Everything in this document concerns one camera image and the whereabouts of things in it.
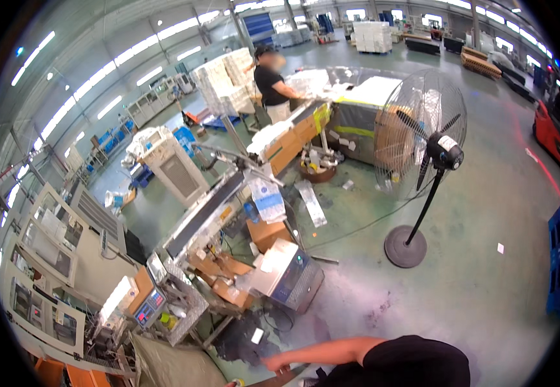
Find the beige pants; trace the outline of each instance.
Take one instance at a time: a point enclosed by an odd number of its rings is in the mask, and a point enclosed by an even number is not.
[[[284,121],[291,116],[289,101],[284,102],[283,104],[276,104],[274,106],[266,106],[266,109],[272,124]]]

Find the fan blade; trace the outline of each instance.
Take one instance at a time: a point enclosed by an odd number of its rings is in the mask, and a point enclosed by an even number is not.
[[[424,176],[426,175],[426,171],[428,170],[430,163],[431,163],[431,158],[428,157],[428,155],[426,154],[426,150],[424,150],[422,165],[420,165],[420,175],[417,177],[417,186],[415,187],[416,191],[420,190],[420,187],[422,186],[422,181],[424,180]]]
[[[445,133],[445,131],[448,130],[452,125],[454,125],[456,120],[458,120],[460,117],[461,117],[461,114],[457,114],[454,117],[452,117],[452,119],[449,120],[449,122],[445,125],[445,127],[443,129],[441,129],[441,133]]]
[[[413,118],[409,117],[407,114],[405,114],[405,112],[402,112],[400,110],[396,111],[396,115],[400,118],[400,120],[403,122],[403,124],[407,125],[408,127],[412,128],[413,130],[415,130],[417,135],[419,135],[420,137],[422,137],[425,140],[428,140],[429,136],[426,134],[424,129],[422,129],[420,124],[418,124]]]

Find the person's hand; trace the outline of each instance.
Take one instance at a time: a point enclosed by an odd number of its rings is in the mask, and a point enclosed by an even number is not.
[[[261,361],[265,364],[265,367],[267,367],[269,371],[275,372],[277,376],[291,371],[290,363],[283,359],[282,353],[261,359]]]

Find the digital scale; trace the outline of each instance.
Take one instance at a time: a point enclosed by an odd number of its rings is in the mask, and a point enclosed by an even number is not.
[[[164,304],[166,304],[166,296],[156,286],[134,314],[138,325],[142,329],[150,327],[162,313]]]
[[[321,266],[298,245],[276,239],[252,277],[252,287],[304,314],[325,275]]]

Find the round fan base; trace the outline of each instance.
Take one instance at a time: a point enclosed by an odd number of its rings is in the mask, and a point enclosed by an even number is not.
[[[398,226],[390,231],[384,242],[385,255],[390,262],[405,269],[419,265],[426,256],[426,238],[420,230],[410,244],[405,244],[412,229],[407,225]]]

